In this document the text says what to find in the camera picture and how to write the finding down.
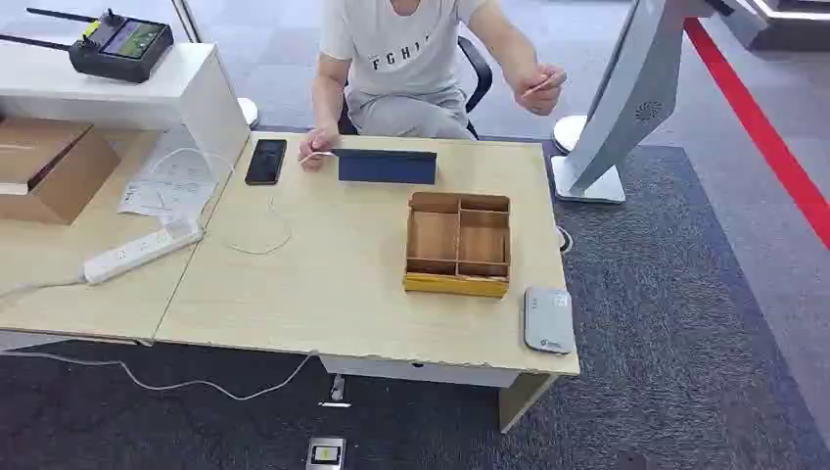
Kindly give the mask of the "person's left hand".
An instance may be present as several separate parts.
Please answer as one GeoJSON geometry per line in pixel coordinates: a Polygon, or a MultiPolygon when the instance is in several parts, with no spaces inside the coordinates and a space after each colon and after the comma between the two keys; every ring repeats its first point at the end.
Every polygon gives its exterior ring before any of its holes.
{"type": "Polygon", "coordinates": [[[537,116],[549,116],[559,102],[567,73],[558,66],[534,64],[517,73],[513,89],[515,99],[537,116]]]}

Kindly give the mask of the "person's right hand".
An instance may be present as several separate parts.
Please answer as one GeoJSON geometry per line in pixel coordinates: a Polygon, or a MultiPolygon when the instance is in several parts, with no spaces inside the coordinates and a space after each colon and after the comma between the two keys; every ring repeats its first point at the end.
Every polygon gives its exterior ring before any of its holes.
{"type": "Polygon", "coordinates": [[[334,126],[314,128],[300,143],[298,161],[304,170],[317,170],[333,155],[340,142],[340,132],[334,126]]]}

